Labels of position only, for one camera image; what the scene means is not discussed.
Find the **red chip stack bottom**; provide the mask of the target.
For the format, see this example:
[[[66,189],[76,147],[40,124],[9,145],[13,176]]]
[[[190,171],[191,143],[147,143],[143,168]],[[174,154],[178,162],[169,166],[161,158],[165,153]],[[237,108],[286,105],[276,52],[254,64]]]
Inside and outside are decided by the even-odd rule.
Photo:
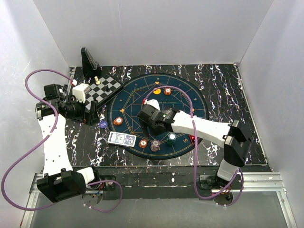
[[[140,142],[139,142],[140,148],[146,148],[147,145],[148,145],[148,141],[146,139],[140,140]]]

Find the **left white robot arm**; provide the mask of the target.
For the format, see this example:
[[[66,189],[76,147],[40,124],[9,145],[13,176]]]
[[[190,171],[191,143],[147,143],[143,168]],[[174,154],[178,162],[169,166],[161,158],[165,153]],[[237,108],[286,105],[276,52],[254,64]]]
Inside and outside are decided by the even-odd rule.
[[[96,190],[101,184],[93,167],[73,170],[65,140],[67,119],[88,125],[98,120],[97,101],[86,98],[91,90],[88,84],[75,86],[71,95],[65,95],[63,90],[56,84],[44,86],[45,97],[36,105],[42,135],[48,137],[43,144],[43,178],[37,181],[37,187],[53,203],[83,195],[87,187]]]

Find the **playing card deck box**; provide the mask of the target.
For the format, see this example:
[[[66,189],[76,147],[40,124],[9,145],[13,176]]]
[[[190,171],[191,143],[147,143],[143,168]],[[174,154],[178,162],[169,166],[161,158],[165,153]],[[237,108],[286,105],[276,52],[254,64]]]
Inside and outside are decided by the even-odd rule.
[[[137,136],[131,134],[110,132],[107,143],[126,147],[134,147],[136,138]]]

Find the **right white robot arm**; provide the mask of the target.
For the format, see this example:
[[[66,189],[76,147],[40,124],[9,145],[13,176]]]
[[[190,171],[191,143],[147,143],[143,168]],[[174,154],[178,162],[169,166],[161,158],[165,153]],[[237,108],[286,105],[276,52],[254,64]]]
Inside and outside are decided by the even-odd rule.
[[[223,159],[215,176],[215,184],[221,189],[231,185],[238,168],[246,163],[252,137],[250,130],[241,121],[218,123],[191,116],[174,108],[161,111],[150,104],[145,104],[137,117],[145,135],[184,133],[208,140],[223,148]]]

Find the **green chip stack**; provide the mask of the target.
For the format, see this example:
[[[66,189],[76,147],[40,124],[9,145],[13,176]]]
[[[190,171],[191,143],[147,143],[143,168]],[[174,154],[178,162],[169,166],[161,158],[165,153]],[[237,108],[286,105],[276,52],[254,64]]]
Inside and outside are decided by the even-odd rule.
[[[168,134],[168,138],[167,138],[167,144],[168,145],[174,145],[175,141],[176,141],[176,134],[175,133],[169,133]]]

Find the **red chip stack top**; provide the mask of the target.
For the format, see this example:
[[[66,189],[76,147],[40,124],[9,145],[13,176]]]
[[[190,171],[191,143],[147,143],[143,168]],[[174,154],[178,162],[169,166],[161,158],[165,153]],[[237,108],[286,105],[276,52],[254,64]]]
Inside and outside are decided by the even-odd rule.
[[[171,89],[168,88],[168,87],[165,88],[165,89],[164,89],[164,94],[165,94],[165,95],[170,95],[170,94],[171,94]]]

